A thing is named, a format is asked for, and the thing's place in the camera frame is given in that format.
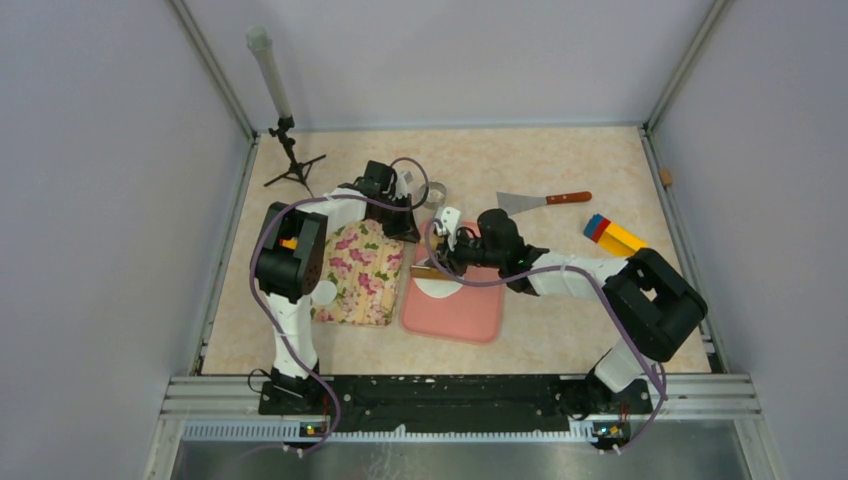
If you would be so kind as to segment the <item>wooden rolling pin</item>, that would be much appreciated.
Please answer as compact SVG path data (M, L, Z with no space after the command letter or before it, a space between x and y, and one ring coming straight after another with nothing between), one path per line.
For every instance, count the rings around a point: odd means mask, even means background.
M438 281L455 281L455 276L450 272L444 273L434 266L412 265L410 274L413 278Z

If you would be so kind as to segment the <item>pink silicone mat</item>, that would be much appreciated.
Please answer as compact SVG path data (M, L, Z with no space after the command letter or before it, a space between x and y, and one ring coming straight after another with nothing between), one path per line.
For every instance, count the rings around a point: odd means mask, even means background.
M502 285L485 288L462 285L454 295L435 299L424 295L411 277L400 315L401 325L413 334L488 344L501 330L504 290Z

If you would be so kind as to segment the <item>white dough ball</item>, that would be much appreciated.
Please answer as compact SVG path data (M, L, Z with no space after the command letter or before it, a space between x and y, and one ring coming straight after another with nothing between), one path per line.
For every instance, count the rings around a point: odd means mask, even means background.
M413 282L424 295L435 299L450 297L462 288L460 283L451 280L413 278Z

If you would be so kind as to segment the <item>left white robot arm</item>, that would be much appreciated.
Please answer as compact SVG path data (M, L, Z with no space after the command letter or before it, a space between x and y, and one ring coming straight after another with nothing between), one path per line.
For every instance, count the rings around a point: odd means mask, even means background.
M272 324L270 386L295 412L314 410L321 397L310 311L328 234L374 220L387 238L417 242L414 211L422 204L412 183L411 172L370 161L362 176L323 196L269 206L250 260L250 290Z

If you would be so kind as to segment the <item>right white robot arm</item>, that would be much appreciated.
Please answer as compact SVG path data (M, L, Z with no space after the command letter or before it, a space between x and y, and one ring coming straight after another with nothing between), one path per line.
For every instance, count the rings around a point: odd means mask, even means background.
M597 300L620 339L590 370L586 397L600 412L612 412L640 375L662 387L660 368L698 328L708 313L701 294L656 250L642 247L628 257L584 258L525 242L502 209L479 215L476 226L459 222L454 208L433 221L438 246L428 254L435 267L461 284L471 267L491 269L493 285L534 297Z

